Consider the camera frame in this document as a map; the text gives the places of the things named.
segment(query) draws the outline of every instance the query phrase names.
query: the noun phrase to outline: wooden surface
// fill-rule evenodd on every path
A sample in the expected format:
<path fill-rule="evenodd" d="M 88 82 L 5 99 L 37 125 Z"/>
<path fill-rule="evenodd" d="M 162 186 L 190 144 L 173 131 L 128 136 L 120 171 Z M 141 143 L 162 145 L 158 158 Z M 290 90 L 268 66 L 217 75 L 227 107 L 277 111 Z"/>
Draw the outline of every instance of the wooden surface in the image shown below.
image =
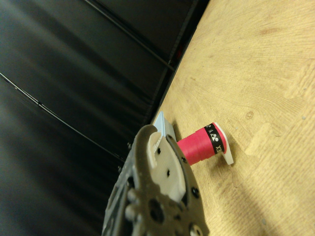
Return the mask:
<path fill-rule="evenodd" d="M 162 104 L 216 121 L 235 164 L 192 168 L 215 236 L 315 235 L 315 1 L 211 0 Z"/>

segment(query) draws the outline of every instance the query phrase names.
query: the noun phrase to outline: black wall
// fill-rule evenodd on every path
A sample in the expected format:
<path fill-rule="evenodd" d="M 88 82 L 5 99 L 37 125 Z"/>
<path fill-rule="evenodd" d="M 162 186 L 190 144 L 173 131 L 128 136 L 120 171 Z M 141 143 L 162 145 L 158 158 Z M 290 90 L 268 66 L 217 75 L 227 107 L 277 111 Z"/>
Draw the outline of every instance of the black wall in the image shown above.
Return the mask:
<path fill-rule="evenodd" d="M 0 234 L 99 235 L 207 1 L 0 1 Z"/>

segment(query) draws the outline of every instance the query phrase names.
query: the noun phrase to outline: hole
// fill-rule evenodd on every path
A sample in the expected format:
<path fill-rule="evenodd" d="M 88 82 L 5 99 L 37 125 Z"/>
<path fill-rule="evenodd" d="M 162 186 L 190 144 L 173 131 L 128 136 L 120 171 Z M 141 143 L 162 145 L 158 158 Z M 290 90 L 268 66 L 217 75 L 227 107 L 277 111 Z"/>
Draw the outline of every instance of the hole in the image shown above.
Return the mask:
<path fill-rule="evenodd" d="M 149 200 L 149 210 L 152 219 L 158 223 L 163 223 L 164 214 L 160 203 L 156 199 Z"/>
<path fill-rule="evenodd" d="M 181 216 L 180 215 L 175 215 L 174 216 L 174 220 L 181 220 Z"/>
<path fill-rule="evenodd" d="M 191 192 L 195 196 L 195 198 L 199 198 L 199 190 L 197 188 L 192 187 Z"/>
<path fill-rule="evenodd" d="M 127 180 L 127 186 L 130 188 L 134 188 L 133 177 L 129 177 Z"/>

